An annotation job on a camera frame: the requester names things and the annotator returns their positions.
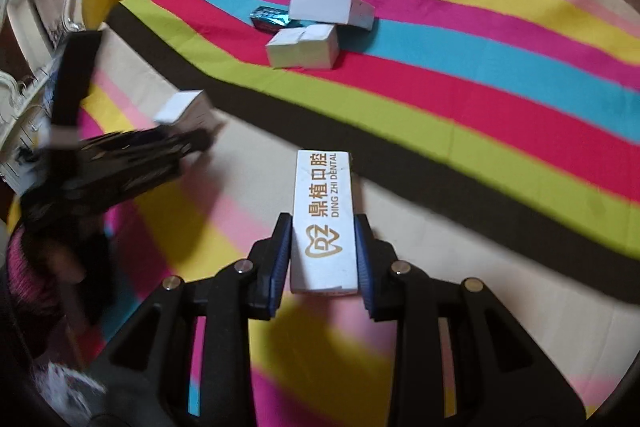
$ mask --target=red stripe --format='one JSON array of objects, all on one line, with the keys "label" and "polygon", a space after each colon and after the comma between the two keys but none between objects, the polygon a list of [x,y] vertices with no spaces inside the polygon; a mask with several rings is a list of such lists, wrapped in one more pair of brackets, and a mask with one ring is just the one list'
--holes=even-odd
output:
[{"label": "red stripe", "polygon": [[[287,6],[289,0],[263,0]],[[640,68],[538,24],[443,0],[364,0],[381,19],[435,26],[503,42],[640,90]]]},{"label": "red stripe", "polygon": [[[204,0],[151,0],[213,45],[268,65],[270,36]],[[469,127],[610,192],[640,202],[632,168],[640,148],[586,122],[492,87],[400,62],[342,52],[333,70],[305,71],[366,90]]]},{"label": "red stripe", "polygon": [[83,365],[92,363],[106,345],[99,326],[94,326],[84,333],[76,335],[76,344],[78,344]]}]

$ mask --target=striped tablecloth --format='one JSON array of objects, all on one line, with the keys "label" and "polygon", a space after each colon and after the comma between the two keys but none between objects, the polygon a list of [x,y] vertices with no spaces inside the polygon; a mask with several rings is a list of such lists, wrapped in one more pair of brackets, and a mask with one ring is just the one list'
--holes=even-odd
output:
[{"label": "striped tablecloth", "polygon": [[[640,347],[638,311],[603,295],[640,303],[640,15],[621,0],[365,1],[379,19],[340,29],[330,71],[268,67],[248,15],[288,0],[112,12],[87,136],[149,126],[176,87],[206,89],[229,124],[212,158],[111,212],[120,299],[85,356],[165,274],[207,277],[270,235],[297,146],[348,150],[400,256],[483,277],[597,407]],[[287,295],[251,340],[260,425],[384,425],[394,331],[357,299]]]}]

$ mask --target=white cardboard box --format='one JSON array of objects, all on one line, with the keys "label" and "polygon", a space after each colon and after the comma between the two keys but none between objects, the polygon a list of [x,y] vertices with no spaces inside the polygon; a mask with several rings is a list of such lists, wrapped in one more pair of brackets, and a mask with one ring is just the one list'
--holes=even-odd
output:
[{"label": "white cardboard box", "polygon": [[330,70],[340,53],[338,35],[331,24],[284,28],[273,36],[266,49],[272,68]]},{"label": "white cardboard box", "polygon": [[358,291],[349,153],[298,151],[290,287],[326,295]]},{"label": "white cardboard box", "polygon": [[291,19],[373,28],[375,8],[363,0],[291,0]]},{"label": "white cardboard box", "polygon": [[156,113],[154,122],[168,125],[177,132],[203,127],[211,134],[217,133],[222,125],[202,90],[178,91]]},{"label": "white cardboard box", "polygon": [[305,28],[283,28],[267,42],[267,56],[272,68],[296,68],[300,65],[298,41]]}]

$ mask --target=white ornate chair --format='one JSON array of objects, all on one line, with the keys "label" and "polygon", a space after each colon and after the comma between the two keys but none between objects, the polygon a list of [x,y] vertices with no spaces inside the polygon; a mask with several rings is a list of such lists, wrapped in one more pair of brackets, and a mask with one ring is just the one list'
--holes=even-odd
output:
[{"label": "white ornate chair", "polygon": [[33,76],[20,80],[0,71],[0,176],[17,194],[24,191],[27,179],[26,168],[16,153],[20,147],[32,147],[37,142],[49,108],[45,88],[56,67],[58,43],[66,33],[84,29],[72,20],[75,0],[0,0],[0,30],[8,19],[8,8],[22,3],[29,6],[51,60]]}]

